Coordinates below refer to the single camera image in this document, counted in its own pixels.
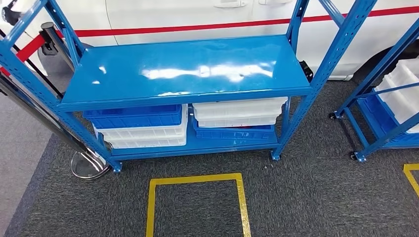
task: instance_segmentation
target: plastic storage bin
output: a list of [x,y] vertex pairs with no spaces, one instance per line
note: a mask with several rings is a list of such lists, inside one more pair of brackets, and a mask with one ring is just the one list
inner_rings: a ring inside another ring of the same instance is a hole
[[[187,105],[182,105],[182,111],[186,112]],[[123,128],[95,128],[96,131],[103,134],[104,140],[121,140],[121,139],[159,139],[169,136],[183,136],[188,123],[188,117],[182,116],[179,125],[171,126],[151,126],[151,127],[123,127]]]
[[208,128],[198,127],[198,122],[195,119],[193,123],[197,138],[267,140],[272,136],[276,136],[275,127],[273,125],[261,125],[243,128]]
[[[400,123],[395,118],[391,109],[383,102],[377,95],[369,96],[361,100],[368,108],[369,112],[373,115],[373,118],[366,118],[367,120],[374,119],[378,125],[371,124],[371,128],[374,135],[379,138],[384,134],[399,126]],[[407,133],[398,136],[392,142],[398,141],[418,141],[419,133]]]
[[[400,60],[396,68],[384,76],[376,91],[395,88],[419,82],[419,59]],[[394,113],[398,123],[403,123],[413,115],[419,113],[419,86],[404,88],[379,94],[390,110]],[[408,133],[418,133],[419,125],[409,129]]]
[[199,127],[238,127],[275,124],[287,97],[194,103]]
[[94,128],[103,134],[103,140],[115,149],[140,147],[183,146],[186,144],[188,105],[182,105],[182,122],[177,126],[151,126],[134,128]]
[[179,125],[182,105],[84,111],[83,117],[97,129]]

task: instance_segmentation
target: white plastic crate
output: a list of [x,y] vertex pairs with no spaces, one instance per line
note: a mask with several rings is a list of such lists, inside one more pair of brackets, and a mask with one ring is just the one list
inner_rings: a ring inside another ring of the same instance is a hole
[[181,137],[184,135],[188,123],[188,105],[182,105],[182,121],[180,125],[153,126],[153,127],[123,127],[95,129],[103,134],[104,140],[121,139],[159,139],[165,137]]
[[[384,76],[382,83],[376,87],[376,91],[416,83],[419,82],[418,77],[419,59],[400,60],[396,68]],[[399,123],[419,113],[419,86],[382,93],[379,97],[389,106]],[[418,133],[419,125],[407,132]]]
[[140,147],[168,147],[186,144],[188,105],[182,105],[182,121],[176,126],[152,126],[96,129],[115,149]]
[[199,127],[237,127],[275,124],[287,97],[195,103]]
[[184,146],[186,145],[186,133],[183,137],[180,138],[167,138],[156,140],[121,140],[107,142],[111,143],[114,149]]
[[219,120],[198,121],[199,127],[241,127],[273,125],[276,122],[277,115],[267,117],[247,117],[247,118],[229,118]]
[[[419,59],[400,60],[396,68],[384,76],[376,90],[385,90],[402,85],[419,82]],[[409,103],[419,104],[419,86],[409,87],[398,90],[409,101]],[[380,94],[380,98],[385,101],[392,92]]]

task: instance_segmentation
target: caster wheel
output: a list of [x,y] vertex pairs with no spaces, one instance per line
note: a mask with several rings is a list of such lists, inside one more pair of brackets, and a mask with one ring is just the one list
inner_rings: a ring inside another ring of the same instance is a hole
[[330,118],[331,120],[335,120],[335,119],[336,119],[336,114],[335,114],[335,113],[330,113],[330,114],[329,114],[329,118]]
[[351,158],[351,160],[357,160],[354,152],[349,153],[349,157]]

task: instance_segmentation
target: red barrier rope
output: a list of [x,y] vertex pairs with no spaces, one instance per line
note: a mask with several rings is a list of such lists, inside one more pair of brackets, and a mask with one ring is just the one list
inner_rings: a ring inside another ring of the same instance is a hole
[[[34,52],[38,50],[45,43],[42,36],[36,36],[29,44],[27,44],[23,49],[17,52],[16,56],[20,59],[20,61],[25,62]],[[9,76],[10,73],[6,71],[4,68],[0,68],[0,71],[5,75]]]

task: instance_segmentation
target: yellow tape square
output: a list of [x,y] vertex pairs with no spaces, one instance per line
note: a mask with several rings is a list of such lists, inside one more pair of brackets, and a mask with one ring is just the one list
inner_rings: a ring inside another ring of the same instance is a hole
[[416,179],[412,175],[412,170],[419,170],[419,164],[405,164],[403,166],[403,172],[405,173],[407,179],[415,190],[416,194],[419,197],[419,185],[416,182]]
[[239,193],[239,207],[240,215],[242,218],[243,236],[251,237],[248,209],[246,206],[245,188],[243,186],[241,173],[151,179],[150,190],[148,192],[146,237],[152,237],[154,234],[154,210],[157,185],[201,183],[225,180],[236,180],[237,192]]

